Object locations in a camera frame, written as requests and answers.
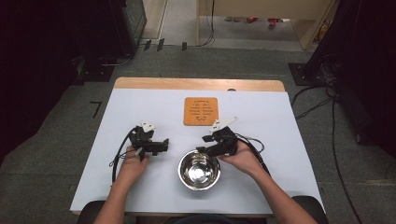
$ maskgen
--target black cable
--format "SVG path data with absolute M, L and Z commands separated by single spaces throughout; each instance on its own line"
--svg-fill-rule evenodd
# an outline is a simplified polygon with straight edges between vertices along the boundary
M 254 156 L 257 158 L 257 160 L 259 161 L 260 165 L 262 166 L 262 169 L 264 169 L 265 172 L 267 172 L 268 175 L 270 174 L 270 171 L 268 170 L 267 165 L 265 165 L 264 160 L 262 159 L 262 155 L 260 154 L 260 152 L 253 146 L 253 144 L 251 144 L 245 137 L 242 138 L 238 138 L 239 141 L 242 141 L 243 143 L 245 143 L 251 150 L 251 152 L 253 152 Z
M 126 140 L 127 140 L 128 137 L 129 137 L 129 134 L 131 134 L 131 132 L 132 132 L 133 130 L 134 130 L 134 129 L 132 129 L 131 131 L 128 132 L 128 134 L 126 134 L 124 140 L 123 140 L 122 143 L 121 143 L 121 146 L 120 146 L 120 148 L 119 148 L 119 151 L 117 152 L 117 155 L 114 157 L 114 161 L 112 161 L 112 162 L 108 165 L 108 166 L 110 166 L 110 167 L 113 166 L 113 174 L 112 174 L 112 176 L 111 176 L 111 179 L 112 179 L 113 183 L 114 183 L 114 181 L 116 181 L 116 172 L 117 172 L 117 166 L 119 165 L 120 153 L 121 153 L 121 151 L 122 151 L 123 146 L 125 145 Z
M 334 74 L 338 73 L 339 64 L 324 62 L 320 65 L 320 70 L 322 71 L 323 77 L 326 82 L 329 83 L 336 79 Z
M 349 45 L 351 48 L 353 47 L 353 43 L 355 43 L 356 30 L 357 30 L 358 21 L 359 21 L 359 15 L 361 14 L 361 1 L 362 1 L 362 0 L 359 1 L 358 11 L 357 11 L 356 20 L 355 20 L 355 26 L 354 26 L 354 28 L 353 28 L 352 40 L 351 40 L 351 42 L 350 42 L 351 44 Z M 347 49 L 345 49 L 345 50 L 343 50 L 343 51 L 341 51 L 341 52 L 336 52 L 336 53 L 327 54 L 327 55 L 323 56 L 323 57 L 320 59 L 320 61 L 323 61 L 323 62 L 324 62 L 325 59 L 327 59 L 328 57 L 332 57 L 332 56 L 335 56 L 335 55 L 341 55 L 341 54 L 344 54 L 345 52 L 347 52 Z
M 121 159 L 125 159 L 125 158 L 127 158 L 126 157 L 126 154 L 128 153 L 128 152 L 132 152 L 132 151 L 134 151 L 134 149 L 133 150 L 126 150 L 124 153 L 121 153 L 120 155 L 119 155 L 119 157 L 121 158 Z
M 214 12 L 215 12 L 215 0 L 212 0 L 212 17 L 211 17 L 211 22 L 210 22 L 210 35 L 209 35 L 209 38 L 206 40 L 206 42 L 203 45 L 198 45 L 198 46 L 195 46 L 195 47 L 203 47 L 203 46 L 206 46 L 206 45 L 210 44 L 212 41 L 213 42 L 216 41 L 215 40 L 215 29 L 213 27 L 213 15 L 214 15 Z
M 338 95 L 337 95 L 336 93 L 333 93 L 333 94 L 329 93 L 329 90 L 335 91 L 335 89 L 334 89 L 334 84 L 335 84 L 336 81 L 337 81 L 337 80 L 334 79 L 334 80 L 330 81 L 330 82 L 327 84 L 327 86 L 326 86 L 326 94 L 327 94 L 329 97 L 331 97 L 331 98 L 333 98 L 333 99 L 335 99 L 335 100 L 338 100 L 338 99 L 337 99 L 337 98 L 338 98 Z
M 321 101 L 320 103 L 318 103 L 318 104 L 315 105 L 314 107 L 312 107 L 312 108 L 306 110 L 303 114 L 301 114 L 301 115 L 295 117 L 296 120 L 301 119 L 301 118 L 307 116 L 307 115 L 309 114 L 309 112 L 311 112 L 311 111 L 317 109 L 318 107 L 321 107 L 321 106 L 323 106 L 323 105 L 328 104 L 331 100 L 332 100 L 332 98 L 328 98 L 328 99 L 326 99 L 326 100 L 324 100 L 324 101 Z
M 103 56 L 99 58 L 99 61 L 102 61 L 105 57 L 107 56 Z M 131 61 L 131 59 L 134 56 L 131 54 L 124 62 L 122 63 L 102 63 L 102 66 L 121 66 L 121 65 L 125 65 L 126 63 L 128 63 L 129 61 Z
M 338 165 L 338 160 L 337 160 L 337 155 L 335 153 L 335 115 L 334 115 L 334 107 L 335 107 L 335 99 L 332 100 L 332 155 L 334 156 L 334 163 L 335 163 L 335 168 L 337 170 L 338 177 L 341 180 L 341 185 L 343 186 L 344 193 L 346 194 L 346 198 L 349 201 L 349 205 L 352 208 L 353 213 L 355 214 L 356 218 L 358 219 L 359 223 L 361 224 L 361 218 L 358 215 L 358 212 L 356 211 L 355 206 L 353 205 L 349 192 L 347 191 L 347 186 L 344 183 L 344 178 L 341 176 L 340 172 L 340 167 Z
M 262 145 L 262 150 L 260 150 L 259 153 L 261 153 L 261 152 L 263 152 L 263 151 L 265 150 L 264 144 L 263 144 L 262 141 L 260 141 L 259 139 L 252 138 L 252 137 L 246 137 L 246 136 L 244 136 L 244 135 L 242 135 L 242 134 L 239 134 L 239 133 L 236 133 L 235 135 L 236 135 L 237 137 L 239 137 L 239 138 L 245 139 L 247 142 L 248 142 L 248 140 L 252 140 L 252 141 L 255 141 L 255 142 L 260 143 L 260 144 Z
M 300 90 L 299 92 L 297 92 L 297 93 L 294 95 L 293 99 L 291 100 L 291 106 L 294 105 L 294 103 L 295 103 L 296 100 L 297 100 L 297 97 L 298 97 L 301 93 L 303 93 L 303 92 L 305 92 L 305 91 L 312 90 L 312 89 L 316 89 L 316 88 L 323 88 L 323 86 L 310 86 L 310 87 L 306 87 L 306 88 Z

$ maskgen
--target stainless steel bowl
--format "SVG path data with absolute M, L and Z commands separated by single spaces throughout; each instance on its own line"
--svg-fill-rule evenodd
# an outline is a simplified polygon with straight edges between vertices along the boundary
M 210 189 L 220 177 L 220 164 L 216 157 L 210 158 L 193 150 L 180 160 L 178 176 L 181 182 L 193 190 Z

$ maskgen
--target hand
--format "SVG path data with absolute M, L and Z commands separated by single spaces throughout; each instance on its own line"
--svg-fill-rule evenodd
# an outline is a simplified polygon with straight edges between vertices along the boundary
M 230 163 L 241 172 L 250 176 L 255 174 L 257 171 L 263 170 L 256 156 L 253 154 L 248 145 L 239 140 L 237 142 L 237 150 L 235 155 L 221 155 L 218 156 L 218 158 L 222 161 Z
M 147 155 L 142 161 L 140 161 L 139 155 L 132 158 L 135 154 L 133 147 L 126 148 L 127 153 L 125 159 L 122 162 L 119 175 L 114 182 L 120 188 L 128 190 L 132 184 L 146 171 L 146 167 L 149 163 L 149 156 Z

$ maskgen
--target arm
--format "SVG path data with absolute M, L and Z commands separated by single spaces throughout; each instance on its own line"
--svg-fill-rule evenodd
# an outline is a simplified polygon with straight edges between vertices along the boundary
M 305 210 L 297 204 L 260 166 L 250 148 L 238 141 L 234 156 L 219 156 L 219 159 L 230 163 L 241 172 L 250 175 L 262 190 L 262 194 L 274 212 L 279 223 L 316 223 Z
M 134 155 L 132 147 L 127 148 L 127 157 Z M 125 159 L 122 162 L 119 175 L 111 187 L 107 200 L 94 224 L 123 223 L 125 203 L 129 188 L 145 172 L 149 157 L 140 161 L 139 157 Z

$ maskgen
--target person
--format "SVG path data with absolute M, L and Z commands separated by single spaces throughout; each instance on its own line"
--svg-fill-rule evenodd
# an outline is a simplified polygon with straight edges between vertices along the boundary
M 127 157 L 134 157 L 134 150 L 127 148 Z M 251 176 L 262 191 L 270 205 L 278 223 L 317 223 L 297 202 L 295 202 L 280 186 L 269 176 L 259 164 L 248 145 L 238 141 L 237 151 L 234 156 L 218 156 L 222 161 L 228 162 L 239 171 Z M 105 204 L 99 212 L 94 224 L 122 223 L 128 191 L 137 179 L 146 171 L 149 156 L 142 161 L 136 159 L 124 160 L 119 175 L 111 187 Z M 234 223 L 227 217 L 217 215 L 197 215 L 179 219 L 179 223 Z

